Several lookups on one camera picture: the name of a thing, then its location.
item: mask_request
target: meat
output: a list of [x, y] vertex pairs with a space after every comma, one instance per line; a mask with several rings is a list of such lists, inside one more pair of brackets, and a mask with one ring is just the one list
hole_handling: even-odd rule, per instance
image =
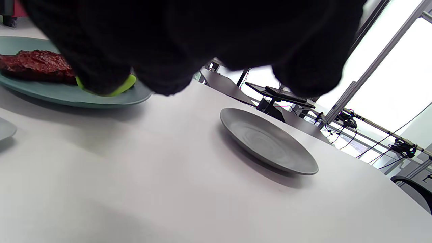
[[72, 68], [61, 54], [51, 51], [19, 51], [0, 55], [0, 71], [11, 77], [76, 85]]

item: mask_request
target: plate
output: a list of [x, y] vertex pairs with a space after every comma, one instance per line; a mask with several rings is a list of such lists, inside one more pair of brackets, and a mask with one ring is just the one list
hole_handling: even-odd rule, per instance
[[16, 133], [16, 126], [5, 119], [0, 118], [0, 141], [13, 136]]
[[220, 119], [240, 146], [261, 161], [300, 175], [318, 172], [317, 162], [305, 147], [266, 119], [234, 108], [223, 109]]
[[[20, 50], [57, 52], [48, 40], [24, 37], [0, 37], [0, 54], [15, 55]], [[134, 87], [115, 97], [101, 97], [81, 90], [78, 86], [14, 79], [0, 73], [0, 84], [19, 93], [57, 104], [85, 108], [117, 108], [141, 103], [152, 92], [137, 81]]]

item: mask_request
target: black chair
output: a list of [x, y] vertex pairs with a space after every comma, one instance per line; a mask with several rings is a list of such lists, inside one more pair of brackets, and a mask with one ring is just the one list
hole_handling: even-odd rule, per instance
[[414, 190], [416, 190], [425, 200], [429, 206], [429, 211], [432, 212], [432, 193], [428, 191], [426, 188], [422, 187], [415, 181], [408, 179], [404, 176], [393, 176], [391, 179], [394, 183], [403, 182], [409, 186], [411, 186]]

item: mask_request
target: teal plate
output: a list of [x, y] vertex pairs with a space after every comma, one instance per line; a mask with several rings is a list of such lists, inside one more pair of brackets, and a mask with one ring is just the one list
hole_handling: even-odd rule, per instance
[[[57, 52], [47, 40], [24, 37], [0, 37], [0, 54], [15, 55], [20, 50], [47, 50]], [[14, 79], [0, 74], [0, 84], [19, 93], [57, 104], [85, 108], [118, 108], [147, 100], [152, 92], [137, 81], [134, 87], [115, 97], [102, 97], [87, 93], [78, 86]]]

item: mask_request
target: white table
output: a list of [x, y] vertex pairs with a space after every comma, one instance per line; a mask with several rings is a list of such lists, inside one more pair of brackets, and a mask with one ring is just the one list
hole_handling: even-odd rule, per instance
[[[0, 147], [1, 242], [431, 241], [431, 215], [381, 172], [198, 82], [124, 110], [44, 106], [0, 88], [0, 117], [19, 128]], [[253, 162], [225, 107], [290, 133], [318, 174]]]

